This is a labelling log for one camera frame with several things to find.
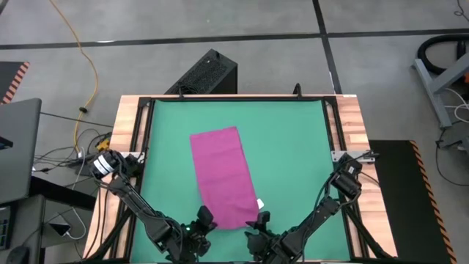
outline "table leg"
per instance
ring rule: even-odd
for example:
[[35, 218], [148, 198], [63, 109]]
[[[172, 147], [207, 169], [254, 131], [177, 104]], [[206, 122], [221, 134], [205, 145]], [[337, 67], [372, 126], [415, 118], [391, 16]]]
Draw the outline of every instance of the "table leg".
[[95, 209], [96, 198], [93, 196], [31, 176], [29, 196], [32, 197], [36, 194], [42, 194], [46, 199], [64, 203], [73, 207], [85, 210]]

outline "gray concrete floor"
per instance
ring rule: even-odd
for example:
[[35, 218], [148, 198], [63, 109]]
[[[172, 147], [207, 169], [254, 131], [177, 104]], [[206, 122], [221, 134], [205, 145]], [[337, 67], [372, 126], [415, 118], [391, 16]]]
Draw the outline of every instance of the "gray concrete floor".
[[[469, 12], [469, 3], [462, 3]], [[82, 41], [319, 32], [310, 0], [57, 0], [57, 4]], [[453, 14], [456, 0], [320, 0], [320, 5], [328, 32], [469, 26]], [[417, 48], [429, 37], [337, 38], [330, 39], [330, 46], [343, 93], [358, 95], [369, 138], [417, 141], [458, 261], [469, 263], [469, 191], [444, 181], [436, 171], [438, 123], [416, 72], [410, 69]], [[47, 0], [10, 0], [0, 14], [0, 45], [73, 41]], [[165, 92], [210, 48], [238, 62], [239, 93], [291, 93], [297, 82], [307, 93], [334, 93], [321, 39], [85, 48], [100, 76], [100, 91], [86, 119], [112, 125], [121, 95]], [[454, 46], [439, 45], [429, 54], [448, 66]], [[31, 62], [14, 100], [41, 98], [45, 112], [76, 117], [93, 90], [92, 71], [76, 48], [1, 50], [0, 60]], [[452, 96], [447, 100], [458, 103]], [[42, 115], [36, 153], [72, 145], [73, 126], [72, 121]], [[448, 135], [467, 129], [459, 124]], [[93, 136], [87, 133], [81, 142]], [[469, 183], [467, 156], [445, 150], [439, 162], [447, 177]], [[61, 185], [75, 180], [69, 169], [37, 176]], [[91, 193], [94, 186], [83, 183], [78, 189]], [[59, 205], [48, 206], [50, 214], [61, 210]], [[90, 213], [80, 214], [89, 223]], [[66, 218], [79, 233], [74, 215]], [[72, 243], [48, 248], [46, 253], [47, 263], [77, 259]]]

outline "pink cloth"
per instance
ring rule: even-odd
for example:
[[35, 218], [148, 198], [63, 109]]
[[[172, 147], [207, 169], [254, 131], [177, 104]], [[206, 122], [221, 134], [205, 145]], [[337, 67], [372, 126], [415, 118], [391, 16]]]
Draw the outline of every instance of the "pink cloth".
[[259, 207], [236, 127], [191, 135], [191, 147], [202, 201], [217, 228], [256, 221]]

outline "green tabletop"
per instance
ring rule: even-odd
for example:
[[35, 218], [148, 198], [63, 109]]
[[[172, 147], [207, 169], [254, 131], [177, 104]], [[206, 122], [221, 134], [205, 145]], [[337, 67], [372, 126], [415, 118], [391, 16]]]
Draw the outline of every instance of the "green tabletop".
[[[156, 210], [190, 223], [202, 205], [189, 136], [236, 126], [256, 195], [269, 210], [268, 228], [282, 233], [313, 209], [322, 184], [333, 170], [321, 101], [162, 102], [153, 114], [141, 195]], [[168, 262], [137, 221], [132, 263]], [[253, 260], [250, 228], [214, 230], [202, 262]], [[349, 260], [341, 213], [328, 219], [308, 240], [306, 259]]]

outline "vacuum hose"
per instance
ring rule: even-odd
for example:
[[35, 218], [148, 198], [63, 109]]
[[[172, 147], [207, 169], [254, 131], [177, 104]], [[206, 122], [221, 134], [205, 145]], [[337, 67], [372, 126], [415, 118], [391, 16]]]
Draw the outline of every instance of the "vacuum hose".
[[422, 43], [422, 45], [418, 48], [417, 57], [422, 60], [429, 72], [440, 75], [446, 69], [432, 64], [426, 57], [426, 50], [436, 43], [457, 42], [457, 59], [459, 59], [466, 52], [465, 41], [467, 40], [469, 40], [469, 34], [447, 34], [432, 37]]

